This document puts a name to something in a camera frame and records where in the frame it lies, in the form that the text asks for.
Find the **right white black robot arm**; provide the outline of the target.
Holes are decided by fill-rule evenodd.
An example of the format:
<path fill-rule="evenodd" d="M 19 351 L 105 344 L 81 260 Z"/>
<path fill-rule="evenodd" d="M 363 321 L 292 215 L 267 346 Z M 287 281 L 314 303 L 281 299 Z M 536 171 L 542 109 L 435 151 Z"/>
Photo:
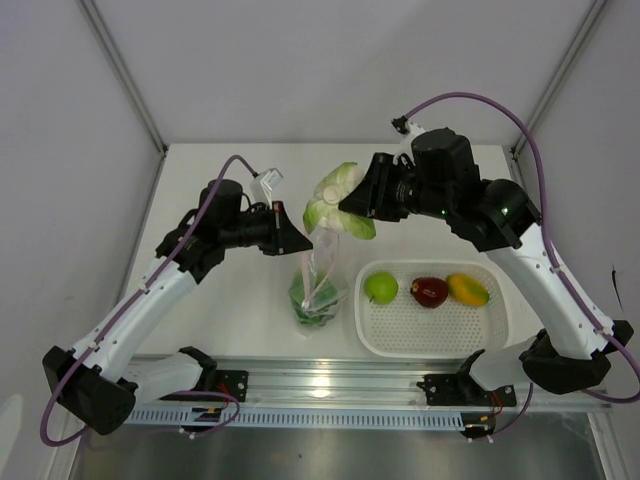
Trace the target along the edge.
<path fill-rule="evenodd" d="M 531 382 L 557 395 L 593 392 L 611 369 L 609 354 L 633 329 L 603 314 L 544 242 L 542 217 L 507 179 L 484 180 L 469 140 L 449 128 L 411 126 L 399 153 L 377 153 L 341 211 L 398 222 L 411 214 L 446 222 L 514 283 L 543 328 L 497 351 L 472 354 L 460 369 L 458 395 L 479 403 L 500 387 Z"/>

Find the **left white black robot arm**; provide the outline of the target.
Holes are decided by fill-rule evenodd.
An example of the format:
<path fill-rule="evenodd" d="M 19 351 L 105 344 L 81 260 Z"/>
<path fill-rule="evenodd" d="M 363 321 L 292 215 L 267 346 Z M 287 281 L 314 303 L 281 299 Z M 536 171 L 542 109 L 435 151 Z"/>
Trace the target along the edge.
<path fill-rule="evenodd" d="M 198 206 L 156 248 L 138 289 L 71 348 L 54 346 L 45 354 L 49 407 L 60 405 L 86 428 L 108 435 L 147 402 L 180 396 L 231 399 L 218 388 L 216 361 L 195 347 L 140 369 L 131 368 L 130 361 L 173 305 L 221 264 L 228 250 L 256 247 L 272 257 L 311 250 L 282 202 L 243 209 L 243 197 L 240 183 L 211 181 Z"/>

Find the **pale green cabbage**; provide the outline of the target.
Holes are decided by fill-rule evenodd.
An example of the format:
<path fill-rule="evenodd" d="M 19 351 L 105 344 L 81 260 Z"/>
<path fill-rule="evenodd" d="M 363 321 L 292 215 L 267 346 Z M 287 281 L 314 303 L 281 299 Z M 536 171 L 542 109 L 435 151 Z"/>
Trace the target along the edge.
<path fill-rule="evenodd" d="M 325 176 L 306 204 L 302 216 L 306 233 L 322 228 L 336 234 L 348 233 L 359 240 L 374 239 L 376 227 L 372 219 L 339 209 L 339 203 L 355 191 L 363 178 L 364 171 L 356 162 L 344 162 Z"/>

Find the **green lettuce leaf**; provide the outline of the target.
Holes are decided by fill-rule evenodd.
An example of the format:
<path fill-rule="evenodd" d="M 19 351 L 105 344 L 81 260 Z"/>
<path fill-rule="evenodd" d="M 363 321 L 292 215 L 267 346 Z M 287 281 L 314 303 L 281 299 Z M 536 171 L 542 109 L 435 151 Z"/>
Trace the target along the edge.
<path fill-rule="evenodd" d="M 321 327 L 336 315 L 342 293 L 331 281 L 327 280 L 316 293 L 313 293 L 324 276 L 321 272 L 318 278 L 310 282 L 313 287 L 311 298 L 306 300 L 302 272 L 298 270 L 293 275 L 288 295 L 295 318 L 303 326 Z"/>

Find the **clear pink zip top bag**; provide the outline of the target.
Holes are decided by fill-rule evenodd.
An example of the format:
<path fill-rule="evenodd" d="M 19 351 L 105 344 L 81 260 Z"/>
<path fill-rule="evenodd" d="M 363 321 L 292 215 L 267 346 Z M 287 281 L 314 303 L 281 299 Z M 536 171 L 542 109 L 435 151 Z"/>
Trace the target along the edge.
<path fill-rule="evenodd" d="M 298 256 L 288 288 L 293 318 L 305 337 L 322 330 L 338 316 L 350 290 L 341 270 L 339 235 L 318 228 L 310 240 L 313 249 Z"/>

